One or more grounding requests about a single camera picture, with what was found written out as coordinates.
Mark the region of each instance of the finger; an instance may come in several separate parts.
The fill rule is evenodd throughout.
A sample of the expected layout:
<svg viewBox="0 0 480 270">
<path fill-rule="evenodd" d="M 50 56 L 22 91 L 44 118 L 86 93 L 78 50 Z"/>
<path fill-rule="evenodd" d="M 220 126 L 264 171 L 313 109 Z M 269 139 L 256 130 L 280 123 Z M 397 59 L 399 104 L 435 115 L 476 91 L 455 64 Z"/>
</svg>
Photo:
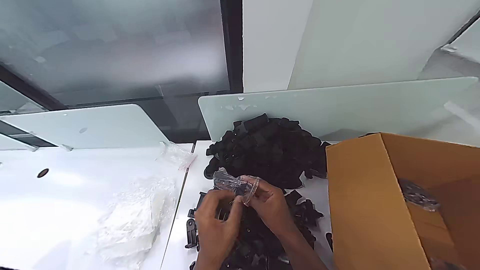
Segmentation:
<svg viewBox="0 0 480 270">
<path fill-rule="evenodd" d="M 253 209 L 255 209 L 258 212 L 258 210 L 261 209 L 263 203 L 264 202 L 262 202 L 258 198 L 252 197 L 252 198 L 250 198 L 250 201 L 248 202 L 248 205 L 253 207 Z"/>
<path fill-rule="evenodd" d="M 265 191 L 265 192 L 268 192 L 268 193 L 273 193 L 275 192 L 278 188 L 269 184 L 267 181 L 265 180 L 260 180 L 260 182 L 258 182 L 258 187 Z"/>
<path fill-rule="evenodd" d="M 229 190 L 209 190 L 197 213 L 199 216 L 214 218 L 218 202 L 222 199 L 233 199 L 234 196 L 235 194 Z"/>
<path fill-rule="evenodd" d="M 241 214 L 243 212 L 243 197 L 236 196 L 232 204 L 232 209 L 226 221 L 230 226 L 240 227 Z"/>
</svg>

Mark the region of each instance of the plastic bag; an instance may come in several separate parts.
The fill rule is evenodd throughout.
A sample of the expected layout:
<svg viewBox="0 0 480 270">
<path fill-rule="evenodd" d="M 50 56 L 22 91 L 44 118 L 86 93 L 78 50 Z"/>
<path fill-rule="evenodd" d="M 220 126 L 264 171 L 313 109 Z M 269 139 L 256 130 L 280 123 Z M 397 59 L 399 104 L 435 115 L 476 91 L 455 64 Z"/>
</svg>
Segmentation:
<svg viewBox="0 0 480 270">
<path fill-rule="evenodd" d="M 255 191 L 257 191 L 258 183 L 260 178 L 250 176 L 250 175 L 241 175 L 239 177 L 233 177 L 228 174 L 225 168 L 219 168 L 213 174 L 213 183 L 214 187 L 218 189 L 230 190 L 235 193 L 235 195 L 243 196 L 243 203 L 248 204 Z"/>
<path fill-rule="evenodd" d="M 118 269 L 137 270 L 152 247 L 163 219 L 175 211 L 174 178 L 148 178 L 116 194 L 99 221 L 96 252 Z"/>
<path fill-rule="evenodd" d="M 435 212 L 440 207 L 440 204 L 432 195 L 412 181 L 399 179 L 398 183 L 402 189 L 403 198 L 407 202 L 416 204 L 430 212 Z"/>
<path fill-rule="evenodd" d="M 179 170 L 190 167 L 191 163 L 197 158 L 197 155 L 172 142 L 160 142 L 160 144 L 162 145 L 162 152 L 159 160 L 168 162 Z"/>
</svg>

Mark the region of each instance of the black plastic part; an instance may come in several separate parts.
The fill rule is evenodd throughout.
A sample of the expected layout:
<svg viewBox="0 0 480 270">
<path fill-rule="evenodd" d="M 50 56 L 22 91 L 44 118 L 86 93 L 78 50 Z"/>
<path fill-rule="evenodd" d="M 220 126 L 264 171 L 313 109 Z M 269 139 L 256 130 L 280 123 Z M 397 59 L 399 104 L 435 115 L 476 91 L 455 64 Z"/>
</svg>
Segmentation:
<svg viewBox="0 0 480 270">
<path fill-rule="evenodd" d="M 326 233 L 325 238 L 327 239 L 328 245 L 333 252 L 333 240 L 332 240 L 332 233 Z"/>
<path fill-rule="evenodd" d="M 195 210 L 194 209 L 188 210 L 188 217 L 191 218 L 191 219 L 195 218 Z"/>
<path fill-rule="evenodd" d="M 188 244 L 185 248 L 192 248 L 197 246 L 197 229 L 195 225 L 195 220 L 187 220 L 187 241 Z"/>
<path fill-rule="evenodd" d="M 296 190 L 293 190 L 292 192 L 285 195 L 285 200 L 287 201 L 287 204 L 289 206 L 296 205 L 297 201 L 300 200 L 300 198 L 302 198 L 302 195 Z"/>
<path fill-rule="evenodd" d="M 200 198 L 198 199 L 197 207 L 195 209 L 188 210 L 188 217 L 189 218 L 191 218 L 191 219 L 195 218 L 195 212 L 198 210 L 198 208 L 202 204 L 202 201 L 204 200 L 205 195 L 207 195 L 207 193 L 200 192 Z"/>
<path fill-rule="evenodd" d="M 264 113 L 260 116 L 257 116 L 253 119 L 243 122 L 243 125 L 245 126 L 245 129 L 248 132 L 251 132 L 259 129 L 260 127 L 266 125 L 267 123 L 268 123 L 268 116 L 266 113 Z"/>
</svg>

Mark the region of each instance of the white desk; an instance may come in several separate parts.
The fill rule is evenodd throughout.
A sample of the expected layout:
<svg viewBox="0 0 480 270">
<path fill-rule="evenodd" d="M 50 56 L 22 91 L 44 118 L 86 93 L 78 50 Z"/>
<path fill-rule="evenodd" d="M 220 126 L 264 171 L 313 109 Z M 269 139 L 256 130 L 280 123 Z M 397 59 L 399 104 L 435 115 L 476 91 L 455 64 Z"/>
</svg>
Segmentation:
<svg viewBox="0 0 480 270">
<path fill-rule="evenodd" d="M 181 146 L 192 149 L 192 144 Z M 185 171 L 157 161 L 159 153 L 157 147 L 0 151 L 0 266 L 68 269 L 113 194 L 135 179 L 169 174 L 176 178 L 178 199 Z M 49 173 L 37 178 L 45 168 Z M 173 219 L 172 215 L 162 223 L 141 270 L 160 269 Z M 85 269 L 110 269 L 100 262 L 87 265 L 82 258 L 77 260 Z"/>
<path fill-rule="evenodd" d="M 180 203 L 177 215 L 173 222 L 173 228 L 170 240 L 165 252 L 165 258 L 162 264 L 162 270 L 188 269 L 190 264 L 197 259 L 197 250 L 195 248 L 186 249 L 187 227 L 189 219 L 188 210 L 197 206 L 200 192 L 207 192 L 213 188 L 213 181 L 204 177 L 204 169 L 208 165 L 211 156 L 205 155 L 207 148 L 212 144 L 211 141 L 197 141 L 194 153 L 198 155 L 192 163 L 187 173 L 183 192 L 180 197 Z M 312 200 L 315 208 L 322 212 L 325 217 L 320 219 L 319 227 L 311 229 L 311 232 L 317 237 L 315 251 L 330 270 L 333 267 L 333 253 L 330 250 L 325 233 L 331 232 L 330 207 L 328 205 L 328 181 L 326 179 L 313 178 L 303 180 L 304 188 L 298 189 L 304 197 Z"/>
</svg>

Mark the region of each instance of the open cardboard box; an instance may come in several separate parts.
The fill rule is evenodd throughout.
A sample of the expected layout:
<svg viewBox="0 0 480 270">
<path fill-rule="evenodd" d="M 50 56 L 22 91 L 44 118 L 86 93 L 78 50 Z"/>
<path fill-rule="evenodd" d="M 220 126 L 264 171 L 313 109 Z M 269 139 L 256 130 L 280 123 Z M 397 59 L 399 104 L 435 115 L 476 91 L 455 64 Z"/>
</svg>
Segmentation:
<svg viewBox="0 0 480 270">
<path fill-rule="evenodd" d="M 428 270 L 428 258 L 480 270 L 480 148 L 377 133 L 326 152 L 339 270 Z M 405 202 L 398 178 L 440 211 Z"/>
</svg>

